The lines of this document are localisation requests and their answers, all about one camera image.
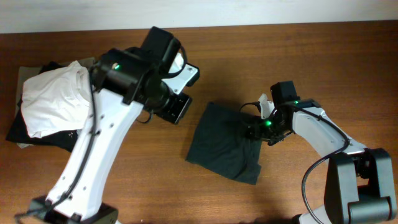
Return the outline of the dark green Nike t-shirt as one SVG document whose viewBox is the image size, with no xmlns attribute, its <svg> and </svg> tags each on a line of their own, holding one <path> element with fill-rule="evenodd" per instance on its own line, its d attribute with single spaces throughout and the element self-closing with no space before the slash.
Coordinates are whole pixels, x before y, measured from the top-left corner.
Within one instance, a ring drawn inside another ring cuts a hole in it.
<svg viewBox="0 0 398 224">
<path fill-rule="evenodd" d="M 248 138 L 248 127 L 243 123 L 256 118 L 208 103 L 194 132 L 186 161 L 227 179 L 257 184 L 262 169 L 259 165 L 262 141 Z"/>
</svg>

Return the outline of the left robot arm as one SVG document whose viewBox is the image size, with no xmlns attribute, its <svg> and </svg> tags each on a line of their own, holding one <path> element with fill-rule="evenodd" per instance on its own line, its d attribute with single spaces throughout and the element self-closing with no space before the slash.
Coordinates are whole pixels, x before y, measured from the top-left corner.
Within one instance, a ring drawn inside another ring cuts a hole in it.
<svg viewBox="0 0 398 224">
<path fill-rule="evenodd" d="M 183 92 L 200 76 L 181 42 L 152 27 L 140 47 L 111 49 L 89 70 L 91 107 L 56 184 L 15 215 L 42 223 L 117 223 L 119 212 L 103 191 L 119 148 L 143 112 L 178 124 L 192 99 Z"/>
</svg>

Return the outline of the black folded garment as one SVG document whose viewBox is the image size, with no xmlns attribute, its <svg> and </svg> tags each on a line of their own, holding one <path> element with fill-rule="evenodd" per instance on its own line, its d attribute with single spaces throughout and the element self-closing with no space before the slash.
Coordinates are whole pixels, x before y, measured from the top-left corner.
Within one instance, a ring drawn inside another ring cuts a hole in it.
<svg viewBox="0 0 398 224">
<path fill-rule="evenodd" d="M 31 138 L 21 113 L 22 93 L 17 94 L 16 117 L 6 135 L 6 140 L 19 145 L 57 146 L 72 152 L 78 139 L 79 130 L 60 131 L 42 138 Z"/>
</svg>

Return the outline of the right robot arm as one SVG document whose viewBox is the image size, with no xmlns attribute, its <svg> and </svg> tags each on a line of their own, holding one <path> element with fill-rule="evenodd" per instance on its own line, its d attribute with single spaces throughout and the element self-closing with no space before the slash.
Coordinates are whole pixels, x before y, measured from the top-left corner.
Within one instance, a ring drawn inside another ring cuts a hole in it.
<svg viewBox="0 0 398 224">
<path fill-rule="evenodd" d="M 260 116 L 248 123 L 248 137 L 269 146 L 291 134 L 301 136 L 320 155 L 305 172 L 301 193 L 307 212 L 294 223 L 380 223 L 397 217 L 392 159 L 383 148 L 370 149 L 339 128 L 313 99 L 301 99 L 292 81 L 271 86 L 253 102 Z M 323 205 L 312 209 L 306 194 L 310 173 L 326 162 Z"/>
</svg>

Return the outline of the white folded t-shirt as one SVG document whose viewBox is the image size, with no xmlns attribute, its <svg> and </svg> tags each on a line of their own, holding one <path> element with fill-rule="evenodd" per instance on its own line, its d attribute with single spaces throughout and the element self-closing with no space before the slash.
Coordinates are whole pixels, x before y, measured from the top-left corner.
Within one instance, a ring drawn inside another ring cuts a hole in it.
<svg viewBox="0 0 398 224">
<path fill-rule="evenodd" d="M 24 82 L 21 113 L 29 137 L 84 127 L 91 105 L 88 76 L 88 69 L 74 61 Z"/>
</svg>

